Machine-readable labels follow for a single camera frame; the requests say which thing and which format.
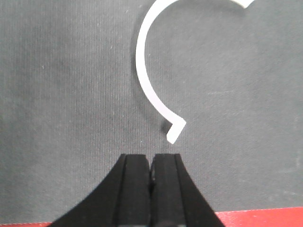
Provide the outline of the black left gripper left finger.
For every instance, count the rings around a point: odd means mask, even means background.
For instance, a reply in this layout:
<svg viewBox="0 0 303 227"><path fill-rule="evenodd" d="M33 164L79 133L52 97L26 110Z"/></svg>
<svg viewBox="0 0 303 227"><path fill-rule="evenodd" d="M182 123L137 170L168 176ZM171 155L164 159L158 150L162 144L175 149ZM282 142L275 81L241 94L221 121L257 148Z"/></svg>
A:
<svg viewBox="0 0 303 227"><path fill-rule="evenodd" d="M147 227L149 164L145 155L122 154L105 179L52 227Z"/></svg>

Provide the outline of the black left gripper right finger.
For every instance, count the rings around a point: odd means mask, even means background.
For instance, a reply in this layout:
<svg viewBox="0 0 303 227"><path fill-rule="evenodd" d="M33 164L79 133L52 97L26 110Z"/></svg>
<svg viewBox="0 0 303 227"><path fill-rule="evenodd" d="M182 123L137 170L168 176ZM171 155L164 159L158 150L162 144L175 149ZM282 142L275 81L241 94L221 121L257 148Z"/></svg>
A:
<svg viewBox="0 0 303 227"><path fill-rule="evenodd" d="M157 154L151 167L151 226L222 227L180 154Z"/></svg>

